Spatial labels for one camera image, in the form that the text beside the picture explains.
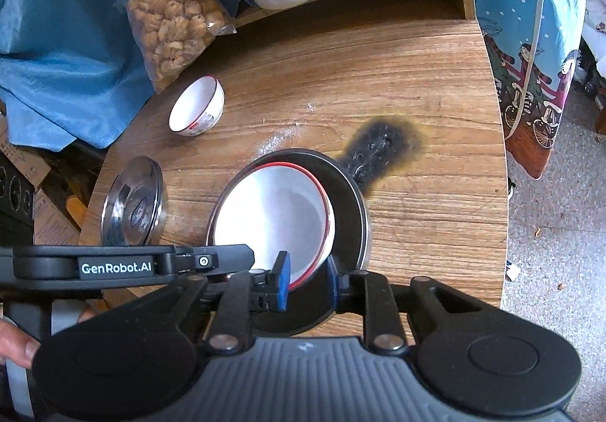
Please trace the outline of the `person's left hand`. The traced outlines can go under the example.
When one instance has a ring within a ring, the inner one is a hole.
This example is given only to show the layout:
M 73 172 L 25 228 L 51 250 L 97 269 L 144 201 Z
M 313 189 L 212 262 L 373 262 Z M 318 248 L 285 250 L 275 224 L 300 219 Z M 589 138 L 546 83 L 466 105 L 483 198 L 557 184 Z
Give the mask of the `person's left hand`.
M 0 324 L 1 363 L 10 360 L 18 367 L 30 369 L 40 342 L 5 318 L 1 318 Z

